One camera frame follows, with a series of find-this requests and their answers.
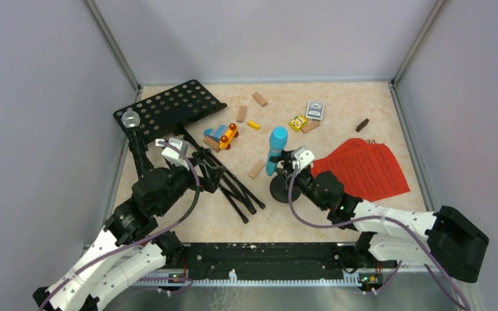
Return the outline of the red sheet music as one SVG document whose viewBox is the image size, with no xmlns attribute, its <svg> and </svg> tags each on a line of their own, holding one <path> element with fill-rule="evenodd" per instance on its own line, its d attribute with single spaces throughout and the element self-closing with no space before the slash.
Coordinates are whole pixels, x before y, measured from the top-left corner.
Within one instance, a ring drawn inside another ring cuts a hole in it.
<svg viewBox="0 0 498 311">
<path fill-rule="evenodd" d="M 328 156 L 313 162 L 312 174 L 332 172 L 352 196 L 374 202 L 410 191 L 389 147 L 360 138 L 348 139 Z"/>
</svg>

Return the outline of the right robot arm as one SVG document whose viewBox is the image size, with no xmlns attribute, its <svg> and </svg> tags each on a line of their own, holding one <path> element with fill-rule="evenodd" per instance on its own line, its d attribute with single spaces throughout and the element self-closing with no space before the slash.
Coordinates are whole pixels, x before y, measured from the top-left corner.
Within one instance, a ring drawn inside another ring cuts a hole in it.
<svg viewBox="0 0 498 311">
<path fill-rule="evenodd" d="M 313 176 L 298 165 L 293 166 L 288 193 L 295 190 L 327 211 L 326 229 L 361 233 L 354 257 L 363 267 L 398 260 L 435 265 L 458 281 L 478 281 L 490 239 L 454 207 L 429 212 L 383 207 L 346 193 L 330 171 Z"/>
</svg>

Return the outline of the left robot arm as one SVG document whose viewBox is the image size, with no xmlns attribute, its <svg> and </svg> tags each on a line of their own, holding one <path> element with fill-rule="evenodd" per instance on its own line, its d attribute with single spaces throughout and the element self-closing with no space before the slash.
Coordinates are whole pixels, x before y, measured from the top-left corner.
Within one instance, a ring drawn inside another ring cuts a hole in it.
<svg viewBox="0 0 498 311">
<path fill-rule="evenodd" d="M 217 190 L 226 169 L 193 157 L 166 163 L 156 168 L 145 160 L 137 167 L 132 196 L 105 221 L 85 254 L 59 281 L 33 293 L 39 310 L 104 310 L 149 271 L 179 265 L 181 243 L 173 229 L 192 214 L 203 192 Z M 158 230 L 157 219 L 189 189 L 194 196 L 186 212 Z"/>
</svg>

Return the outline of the blue toy microphone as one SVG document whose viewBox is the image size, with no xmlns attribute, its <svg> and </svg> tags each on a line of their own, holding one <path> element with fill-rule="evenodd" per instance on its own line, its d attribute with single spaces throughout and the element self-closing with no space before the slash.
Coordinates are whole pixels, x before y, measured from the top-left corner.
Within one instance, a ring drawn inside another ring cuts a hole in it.
<svg viewBox="0 0 498 311">
<path fill-rule="evenodd" d="M 287 145 L 288 131 L 283 126 L 275 127 L 269 137 L 269 149 L 265 170 L 268 176 L 272 176 L 278 166 L 279 157 Z"/>
</svg>

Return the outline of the black music stand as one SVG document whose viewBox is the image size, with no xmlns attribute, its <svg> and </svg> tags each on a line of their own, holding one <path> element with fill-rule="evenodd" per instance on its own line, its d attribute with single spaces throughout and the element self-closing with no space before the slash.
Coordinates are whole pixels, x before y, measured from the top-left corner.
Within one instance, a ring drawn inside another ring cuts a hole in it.
<svg viewBox="0 0 498 311">
<path fill-rule="evenodd" d="M 131 197 L 114 210 L 110 219 L 115 223 L 125 222 L 129 225 L 152 223 L 184 195 L 174 192 L 168 184 L 169 167 L 161 155 L 163 148 L 155 145 L 156 139 L 182 139 L 188 143 L 186 160 L 202 159 L 211 165 L 223 166 L 210 149 L 196 142 L 186 126 L 225 108 L 227 104 L 210 93 L 199 81 L 190 80 L 115 111 L 113 116 L 125 134 L 121 117 L 127 111 L 138 113 L 141 118 L 140 128 L 148 147 L 147 157 L 154 168 L 143 179 L 138 178 L 132 186 Z M 255 214 L 258 207 L 265 208 L 265 204 L 227 168 L 217 190 L 231 204 L 239 201 L 250 214 Z"/>
</svg>

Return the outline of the black round-base microphone stand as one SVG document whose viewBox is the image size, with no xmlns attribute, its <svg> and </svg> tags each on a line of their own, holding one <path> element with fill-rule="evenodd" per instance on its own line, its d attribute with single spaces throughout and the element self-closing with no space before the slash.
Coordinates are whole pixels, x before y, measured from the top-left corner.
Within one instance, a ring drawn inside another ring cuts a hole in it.
<svg viewBox="0 0 498 311">
<path fill-rule="evenodd" d="M 281 151 L 280 155 L 272 156 L 273 164 L 277 164 L 275 173 L 276 175 L 272 178 L 269 191 L 271 196 L 280 203 L 288 203 L 289 199 L 296 201 L 301 196 L 301 191 L 298 189 L 293 189 L 292 194 L 289 195 L 289 180 L 292 176 L 292 169 L 287 169 L 287 166 L 292 164 L 292 150 L 291 151 Z"/>
</svg>

